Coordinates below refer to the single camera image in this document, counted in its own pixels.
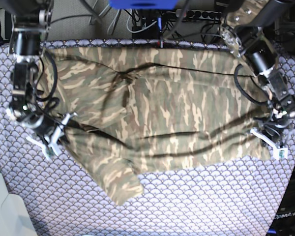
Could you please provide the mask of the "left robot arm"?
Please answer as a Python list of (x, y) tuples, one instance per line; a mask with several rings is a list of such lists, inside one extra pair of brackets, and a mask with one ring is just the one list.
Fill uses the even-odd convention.
[[(295, 95), (289, 92), (287, 81), (278, 70), (277, 52), (263, 29), (294, 4), (294, 0), (232, 0), (221, 16), (220, 36), (240, 61), (234, 72), (237, 89), (250, 102), (270, 110), (267, 118), (257, 118), (259, 126), (249, 132), (272, 148), (276, 160), (288, 157), (289, 150), (282, 135), (284, 130), (292, 129)], [(265, 94), (265, 102), (255, 100), (241, 87), (238, 72), (244, 66), (258, 77), (257, 86)]]

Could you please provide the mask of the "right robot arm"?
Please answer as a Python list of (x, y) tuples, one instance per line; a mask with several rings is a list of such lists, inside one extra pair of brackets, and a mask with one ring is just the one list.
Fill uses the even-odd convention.
[[(54, 97), (57, 87), (58, 72), (54, 59), (41, 45), (48, 37), (54, 2), (52, 0), (17, 0), (7, 1), (7, 9), (12, 15), (12, 35), (9, 53), (14, 57), (12, 71), (12, 100), (6, 109), (11, 120), (31, 129), (35, 137), (26, 139), (39, 146), (47, 160), (61, 153), (59, 140), (64, 136), (64, 128), (76, 113), (67, 113), (55, 118), (51, 110), (59, 104)], [(43, 69), (36, 64), (46, 56), (50, 60), (54, 82), (50, 93), (41, 98), (38, 83)]]

